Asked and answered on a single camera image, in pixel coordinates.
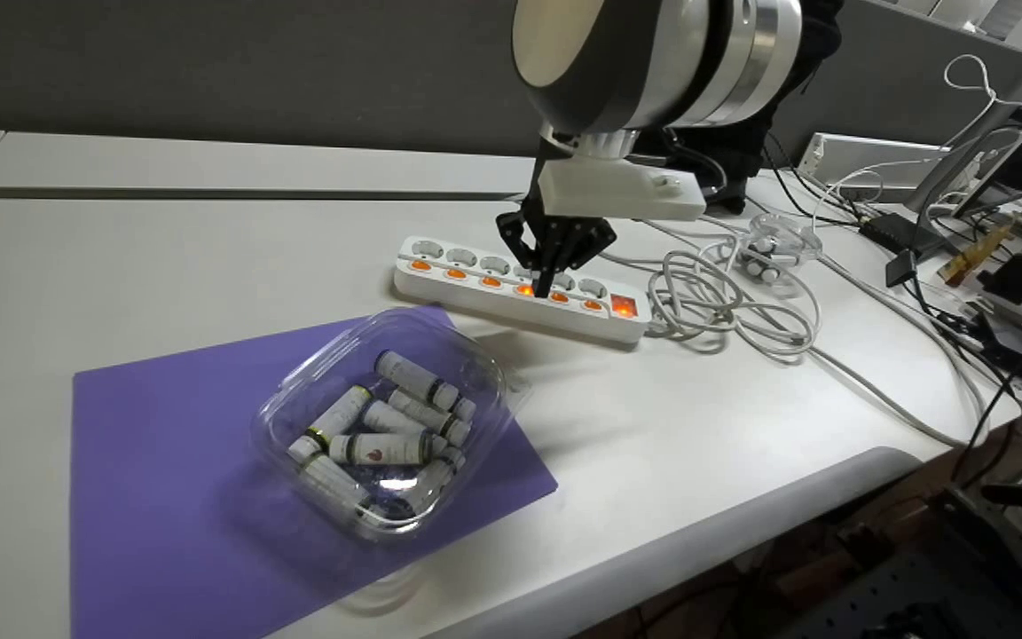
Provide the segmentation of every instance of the white cylinder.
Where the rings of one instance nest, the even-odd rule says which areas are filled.
[[[433,389],[433,404],[436,404],[438,412],[450,412],[456,399],[462,399],[462,389],[450,387],[450,384],[436,384],[436,389]]]
[[[428,437],[428,459],[438,459],[450,443],[443,437]]]
[[[315,453],[323,453],[323,443],[315,437],[298,437],[286,453],[294,459],[294,466],[313,462]]]
[[[356,482],[339,466],[331,459],[313,459],[300,468],[300,478],[323,495],[336,510],[359,514],[369,505],[369,491]]]
[[[456,451],[456,449],[446,449],[443,453],[438,453],[455,473],[462,473],[463,468],[463,451]]]
[[[455,417],[463,420],[463,423],[473,423],[475,400],[469,400],[469,399],[455,400]]]
[[[436,404],[425,404],[404,389],[389,389],[389,408],[411,417],[415,423],[428,427],[428,430],[443,430],[450,423],[450,412],[438,412]]]
[[[443,486],[455,478],[446,462],[433,462],[415,475],[415,486],[401,495],[411,514],[421,514],[433,502],[438,502]]]
[[[346,427],[359,423],[365,404],[369,404],[369,389],[365,387],[346,387],[319,420],[313,420],[307,432],[315,432],[323,439],[333,439]]]
[[[389,379],[392,387],[401,387],[404,395],[411,395],[420,400],[433,400],[436,372],[428,372],[425,366],[420,366],[396,353],[383,353],[375,359],[375,375]]]
[[[392,404],[383,404],[383,400],[373,400],[360,417],[360,423],[369,430],[383,430],[383,432],[411,432],[411,437],[421,437],[425,427],[404,412],[396,412]]]
[[[331,459],[339,466],[421,466],[428,459],[428,437],[408,437],[408,432],[333,437]]]
[[[473,423],[463,423],[463,420],[450,420],[443,430],[443,439],[455,449],[463,449],[469,437],[473,437]]]

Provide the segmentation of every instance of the white cable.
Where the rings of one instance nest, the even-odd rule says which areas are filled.
[[[874,399],[880,399],[890,412],[897,412],[907,427],[915,427],[920,432],[941,439],[941,443],[951,443],[951,449],[960,449],[960,439],[933,430],[926,420],[910,417],[903,404],[897,404],[890,395],[882,395],[874,379],[864,379],[860,368],[844,366],[839,359],[835,359],[830,353],[822,347],[812,347],[812,355],[819,362],[825,362],[830,368],[850,375],[860,387],[864,387]]]
[[[657,316],[657,331],[668,342],[679,342],[692,353],[718,355],[727,347],[727,337],[742,337],[760,355],[795,366],[815,342],[819,331],[819,304],[812,301],[812,316],[798,311],[783,301],[760,301],[752,297],[729,273],[727,264],[708,259],[703,244],[674,229],[660,229],[647,221],[647,229],[688,244],[692,253],[668,253],[660,270],[647,270],[649,259],[617,259],[624,268],[649,273],[649,304]]]
[[[935,347],[941,355],[951,362],[954,375],[972,389],[979,412],[983,412],[983,395],[979,387],[972,384],[964,362],[951,353],[951,346],[920,316],[910,316],[907,308],[900,308],[897,301],[890,301],[882,291],[868,289],[864,281],[850,278],[839,264],[835,264],[830,257],[819,257],[819,264],[836,273],[839,281],[848,281],[850,289],[864,291],[874,301],[880,301],[882,308],[890,308],[893,316],[900,316],[903,324],[910,324],[915,331],[922,331]]]
[[[546,145],[553,145],[553,148],[575,156],[575,145],[571,145],[571,142],[560,142],[556,131],[553,131],[550,126],[538,127],[538,140],[546,140]]]
[[[844,372],[848,379],[855,379],[863,389],[868,389],[877,400],[882,400],[893,417],[900,417],[920,432],[926,432],[941,443],[951,443],[951,449],[960,443],[960,439],[933,430],[926,420],[910,417],[900,400],[893,400],[874,379],[864,379],[848,362],[839,362],[836,355],[830,355],[815,346],[819,301],[809,291],[809,283],[798,281],[790,270],[780,270],[780,273],[809,297],[812,316],[804,316],[790,304],[757,301],[727,270],[720,270],[722,264],[703,259],[707,250],[695,244],[688,233],[663,229],[663,224],[651,224],[651,221],[642,221],[642,224],[692,250],[692,253],[682,253],[682,250],[668,253],[663,259],[606,257],[609,264],[649,273],[651,316],[663,324],[660,337],[679,342],[682,347],[700,353],[700,355],[718,355],[727,347],[727,337],[738,333],[748,347],[757,347],[760,355],[783,362],[783,366],[798,366],[809,355],[809,359]],[[850,281],[830,257],[819,257],[819,264],[825,270],[839,273],[844,281]],[[897,308],[887,297],[880,297],[880,301],[890,311],[903,316],[910,328],[920,328],[926,337],[933,337],[944,355],[951,355],[948,346],[926,324],[910,320],[903,308]],[[983,408],[977,384],[964,375],[964,368],[959,366],[954,355],[951,355],[951,362],[954,362],[954,372],[972,387],[972,395]]]
[[[848,181],[855,181],[855,176],[863,176],[863,173],[874,173],[874,176],[877,176],[877,194],[868,194],[864,201],[877,201],[877,200],[887,191],[882,169],[920,167],[920,163],[933,163],[933,156],[864,163],[864,167],[855,167],[850,173],[830,181],[825,191],[830,191],[835,200],[839,200],[839,189],[844,189]]]
[[[979,83],[977,83],[977,85],[964,85],[964,83],[954,83],[954,78],[951,78],[951,71],[954,71],[960,59],[977,63],[977,71],[979,71]],[[960,134],[972,131],[996,103],[1003,103],[1003,108],[1022,108],[1019,101],[999,101],[999,97],[996,97],[994,78],[989,78],[989,71],[986,71],[986,59],[977,57],[977,52],[959,52],[959,57],[951,57],[951,59],[944,63],[944,85],[954,90],[954,94],[983,94],[983,97],[986,97],[986,103],[979,108],[979,115],[977,115],[964,127],[959,127],[944,145],[959,145]]]

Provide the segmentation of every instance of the white table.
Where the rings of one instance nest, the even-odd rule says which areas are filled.
[[[0,189],[181,189],[175,173],[198,189],[481,194],[522,189],[528,163],[0,134]],[[385,264],[404,233],[501,250],[501,208],[506,201],[0,200],[0,636],[68,636],[77,368],[379,311],[396,304]],[[617,229],[629,257],[668,250]],[[825,232],[825,250],[839,264],[874,257],[844,232]],[[588,270],[642,283],[617,268]],[[970,437],[972,400],[926,337],[822,268],[802,278],[822,301],[822,347]],[[606,353],[463,328],[511,368],[511,404],[560,491],[425,556],[404,608],[383,619],[327,608],[284,636],[569,636],[948,451],[835,372],[783,368],[744,346],[700,359],[657,342]]]

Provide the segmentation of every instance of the black cable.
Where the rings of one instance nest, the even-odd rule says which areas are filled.
[[[979,466],[979,473],[972,473],[972,475],[964,478],[964,486],[977,486],[979,478],[986,478],[986,475],[1006,459],[1010,443],[1015,443],[1015,423],[1003,430],[1003,439],[999,439],[999,449],[994,451],[994,459],[989,459],[986,466]]]
[[[863,208],[848,200],[848,194],[825,194],[822,184],[815,184],[815,176],[804,176],[798,167],[790,167],[795,181],[802,184],[802,191],[809,191],[812,200],[839,208],[839,214],[850,214],[855,221],[864,221]]]
[[[836,216],[815,216],[815,214],[809,214],[809,208],[790,194],[783,173],[780,173],[776,167],[771,167],[771,173],[780,181],[786,201],[790,201],[802,216],[819,221],[819,224],[830,224],[830,229],[860,229],[855,221],[836,221]]]
[[[999,399],[1010,395],[1010,384],[1015,384],[1019,372],[1022,372],[1022,362],[1003,375],[999,389],[996,389],[996,395],[986,400],[986,408],[979,412],[979,423],[972,427],[972,437],[970,437],[970,443],[960,449],[960,453],[959,453],[959,462],[954,462],[954,468],[951,468],[951,482],[970,486],[970,482],[960,482],[960,473],[964,473],[964,466],[970,466],[970,459],[972,459],[972,449],[977,449],[986,420],[989,420],[994,408],[999,404]]]
[[[910,283],[910,297],[915,297],[915,304],[922,304],[922,311],[931,316],[931,324],[935,320],[935,311],[933,311],[933,304],[931,304],[931,297],[926,297],[926,291],[922,291],[922,281],[915,281],[915,259],[907,257],[907,283]]]
[[[809,214],[809,208],[790,194],[790,189],[786,189],[783,173],[776,169],[766,142],[776,145],[780,156],[783,156],[783,148],[780,148],[780,142],[776,142],[774,134],[766,134],[760,156],[764,156],[764,163],[771,167],[771,173],[780,181],[786,201],[790,201],[802,216],[822,221],[822,224],[830,224],[830,229],[860,229],[855,221],[836,221],[836,216],[815,216],[815,214]]]
[[[933,214],[931,214],[931,221],[933,221],[935,232],[944,232],[948,240],[959,239],[959,240],[970,240],[970,244],[972,244],[972,233],[948,229],[948,224],[944,224],[941,216],[933,216]]]
[[[683,167],[695,173],[695,181],[700,181],[700,169],[707,167],[708,169],[708,176],[718,176],[718,184],[707,184],[703,189],[703,194],[707,200],[720,200],[727,189],[729,189],[729,181],[727,181],[727,167],[720,163],[720,161],[714,161],[708,154],[700,154],[700,148],[692,148],[679,131],[663,131],[663,142],[668,142],[668,154],[672,156],[679,156],[679,161],[683,161]]]
[[[766,134],[760,156],[764,156],[764,163],[771,167],[771,173],[780,181],[783,194],[790,200],[790,207],[795,207],[802,216],[812,216],[812,221],[822,221],[822,224],[835,224],[835,229],[860,229],[860,224],[850,224],[850,221],[809,214],[809,208],[790,194],[790,189],[786,189],[783,173],[776,169],[776,161],[771,156],[766,145],[774,145],[780,156],[783,156],[783,145],[780,145],[774,134]],[[798,184],[802,184],[809,194],[815,194],[819,201],[830,201],[830,200],[822,200],[815,189],[809,189],[795,167],[790,167],[790,173],[798,176]]]
[[[951,337],[951,331],[944,328],[944,324],[935,324],[935,311],[933,311],[933,304],[926,301],[926,291],[922,291],[922,283],[915,281],[915,270],[910,270],[910,289],[903,289],[910,297],[915,297],[915,304],[931,316],[931,328],[959,353],[959,359],[960,362],[970,362],[970,355],[986,368],[986,372],[994,372],[996,375],[996,384],[1003,379],[1003,372],[994,366],[994,362],[986,362],[979,353],[964,353],[964,346],[959,342],[959,337]]]

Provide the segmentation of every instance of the wire bundle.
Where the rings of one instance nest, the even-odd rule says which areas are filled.
[[[720,259],[714,250],[700,250],[683,232],[660,224],[649,229],[692,250],[674,250],[663,259],[606,257],[609,264],[649,273],[647,294],[657,316],[649,337],[679,342],[695,355],[718,355],[729,337],[742,337],[748,347],[780,366],[798,366],[809,355],[819,333],[819,301],[790,273],[783,273],[783,281],[804,291],[812,311],[786,301],[760,301],[752,291],[744,291],[744,283],[738,283],[729,273],[735,259],[748,253],[744,232],[707,233],[729,240],[729,253]]]

